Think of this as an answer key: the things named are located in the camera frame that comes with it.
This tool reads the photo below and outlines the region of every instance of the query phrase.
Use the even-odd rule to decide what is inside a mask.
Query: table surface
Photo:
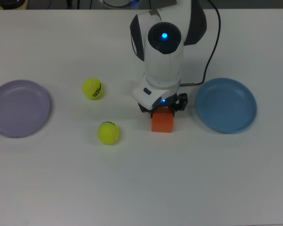
[[[139,11],[0,11],[0,85],[33,80],[52,102],[48,122],[19,139],[0,136],[0,226],[236,226],[283,224],[283,9],[220,10],[207,80],[226,77],[254,94],[258,114],[238,134],[205,126],[199,87],[172,133],[150,132],[131,96],[145,66],[129,24]],[[182,82],[201,81],[217,33],[185,47]],[[100,100],[81,84],[98,77]],[[102,145],[98,125],[121,138]]]

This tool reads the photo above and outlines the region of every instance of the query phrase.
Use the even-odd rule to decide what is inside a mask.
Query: orange cube
[[[168,107],[159,107],[153,112],[152,132],[171,133],[173,129],[173,112]]]

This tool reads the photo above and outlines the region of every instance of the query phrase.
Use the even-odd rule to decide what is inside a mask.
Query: plastic plate
[[[204,83],[196,94],[195,107],[206,125],[223,133],[247,128],[257,114],[251,91],[240,82],[227,78]]]
[[[0,86],[1,135],[30,135],[46,121],[49,112],[49,95],[39,84],[28,80],[16,80]]]

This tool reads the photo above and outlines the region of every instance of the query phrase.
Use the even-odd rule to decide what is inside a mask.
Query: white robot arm
[[[180,87],[183,46],[196,44],[206,28],[198,0],[177,0],[174,6],[134,17],[130,25],[132,47],[147,71],[133,97],[143,112],[170,106],[168,103],[174,106]]]

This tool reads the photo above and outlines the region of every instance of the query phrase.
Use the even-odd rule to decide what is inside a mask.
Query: yellow tennis ball
[[[82,92],[89,99],[98,99],[103,94],[103,85],[97,78],[88,78],[82,84]]]
[[[119,129],[110,121],[103,122],[98,128],[98,138],[106,145],[114,144],[119,138]]]

